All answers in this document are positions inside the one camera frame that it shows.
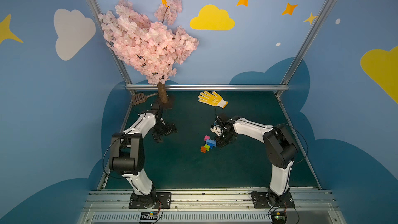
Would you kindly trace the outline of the light blue long lego brick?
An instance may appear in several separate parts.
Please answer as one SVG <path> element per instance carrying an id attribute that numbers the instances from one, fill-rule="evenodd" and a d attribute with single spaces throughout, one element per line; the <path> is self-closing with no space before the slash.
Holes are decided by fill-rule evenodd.
<path id="1" fill-rule="evenodd" d="M 216 142 L 216 141 L 213 141 L 213 140 L 207 140 L 207 141 L 206 141 L 206 144 L 207 144 L 209 147 L 211 147 L 211 148 L 217 146 L 217 142 Z"/>

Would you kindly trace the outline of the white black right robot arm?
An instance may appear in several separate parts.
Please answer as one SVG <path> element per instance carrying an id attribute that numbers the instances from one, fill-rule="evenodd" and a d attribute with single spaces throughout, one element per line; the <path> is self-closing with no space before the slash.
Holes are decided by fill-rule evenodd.
<path id="1" fill-rule="evenodd" d="M 228 118 L 225 114 L 221 114 L 210 125 L 210 131 L 216 135 L 215 139 L 219 147 L 233 142 L 239 134 L 263 143 L 266 147 L 266 157 L 272 164 L 268 192 L 276 197 L 286 194 L 299 148 L 285 125 L 264 125 L 243 117 Z"/>

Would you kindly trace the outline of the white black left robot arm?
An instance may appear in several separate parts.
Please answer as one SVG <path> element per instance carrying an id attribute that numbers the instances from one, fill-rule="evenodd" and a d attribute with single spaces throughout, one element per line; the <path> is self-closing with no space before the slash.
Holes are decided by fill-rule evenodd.
<path id="1" fill-rule="evenodd" d="M 107 150 L 109 169 L 126 179 L 139 197 L 155 195 L 153 182 L 144 170 L 145 136 L 150 132 L 154 141 L 161 142 L 162 137 L 177 132 L 176 126 L 165 121 L 162 115 L 163 105 L 154 103 L 129 128 L 113 134 Z"/>

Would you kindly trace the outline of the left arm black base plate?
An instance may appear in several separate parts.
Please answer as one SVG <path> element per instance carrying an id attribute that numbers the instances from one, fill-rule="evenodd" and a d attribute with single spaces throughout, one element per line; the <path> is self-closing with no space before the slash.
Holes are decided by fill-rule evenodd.
<path id="1" fill-rule="evenodd" d="M 135 193 L 131 194 L 128 208 L 129 209 L 170 209 L 172 200 L 171 192 L 152 192 L 149 195 L 140 196 Z"/>

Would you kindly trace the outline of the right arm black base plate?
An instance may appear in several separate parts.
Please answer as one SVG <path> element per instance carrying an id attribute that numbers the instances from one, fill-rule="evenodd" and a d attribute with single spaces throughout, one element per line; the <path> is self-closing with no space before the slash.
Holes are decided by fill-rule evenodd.
<path id="1" fill-rule="evenodd" d="M 250 194 L 255 208 L 295 208 L 290 191 L 286 191 L 281 196 L 273 192 L 253 191 Z"/>

